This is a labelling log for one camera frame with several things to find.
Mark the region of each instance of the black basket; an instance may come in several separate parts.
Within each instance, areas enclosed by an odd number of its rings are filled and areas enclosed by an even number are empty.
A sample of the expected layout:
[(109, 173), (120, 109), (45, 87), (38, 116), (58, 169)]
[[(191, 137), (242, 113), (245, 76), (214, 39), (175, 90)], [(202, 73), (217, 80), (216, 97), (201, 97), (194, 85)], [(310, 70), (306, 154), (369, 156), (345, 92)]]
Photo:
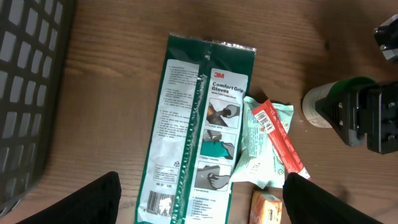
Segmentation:
[(0, 217), (43, 174), (74, 11), (71, 0), (0, 0)]

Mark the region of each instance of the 3m logo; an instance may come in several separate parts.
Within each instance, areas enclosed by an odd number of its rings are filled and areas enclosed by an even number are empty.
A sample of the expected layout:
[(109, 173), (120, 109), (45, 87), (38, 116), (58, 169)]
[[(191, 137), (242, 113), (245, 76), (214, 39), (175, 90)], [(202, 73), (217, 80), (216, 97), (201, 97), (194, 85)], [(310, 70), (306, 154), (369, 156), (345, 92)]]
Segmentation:
[(216, 78), (224, 78), (224, 73), (216, 72), (214, 74), (214, 77), (216, 77)]

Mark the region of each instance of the red sticker with barcode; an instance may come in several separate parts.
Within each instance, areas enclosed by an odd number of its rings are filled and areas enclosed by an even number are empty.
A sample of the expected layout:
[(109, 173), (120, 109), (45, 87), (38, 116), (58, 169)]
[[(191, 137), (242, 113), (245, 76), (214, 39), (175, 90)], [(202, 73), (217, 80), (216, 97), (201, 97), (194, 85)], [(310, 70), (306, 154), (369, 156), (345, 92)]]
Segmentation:
[(252, 113), (275, 146), (287, 172), (296, 172), (302, 177), (309, 179), (310, 174), (305, 169), (299, 155), (297, 155), (271, 101), (265, 101), (262, 105), (255, 108)]

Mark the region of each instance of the small orange package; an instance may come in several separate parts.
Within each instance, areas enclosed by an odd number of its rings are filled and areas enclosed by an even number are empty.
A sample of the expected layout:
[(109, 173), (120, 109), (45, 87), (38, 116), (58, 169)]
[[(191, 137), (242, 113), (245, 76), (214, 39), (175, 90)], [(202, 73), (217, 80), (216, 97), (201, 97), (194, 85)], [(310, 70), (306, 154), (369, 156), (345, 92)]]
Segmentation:
[(275, 196), (255, 190), (249, 224), (280, 224), (282, 202)]

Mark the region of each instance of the wood grain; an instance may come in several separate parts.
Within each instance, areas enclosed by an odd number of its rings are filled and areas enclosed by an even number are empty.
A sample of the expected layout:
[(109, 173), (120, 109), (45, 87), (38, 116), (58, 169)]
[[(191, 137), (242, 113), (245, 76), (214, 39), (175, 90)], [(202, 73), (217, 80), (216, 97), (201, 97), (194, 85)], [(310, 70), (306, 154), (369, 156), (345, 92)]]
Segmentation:
[[(312, 181), (396, 223), (398, 154), (345, 146), (305, 120), (300, 100), (339, 79), (396, 79), (398, 65), (384, 60), (372, 32), (397, 8), (393, 0), (79, 0), (45, 175), (0, 223), (33, 215), (110, 170), (123, 188), (118, 223), (133, 223), (169, 32), (256, 47), (250, 92), (295, 106), (289, 136)], [(229, 223), (248, 222), (253, 188), (234, 186)], [(282, 223), (290, 223), (285, 210)]]

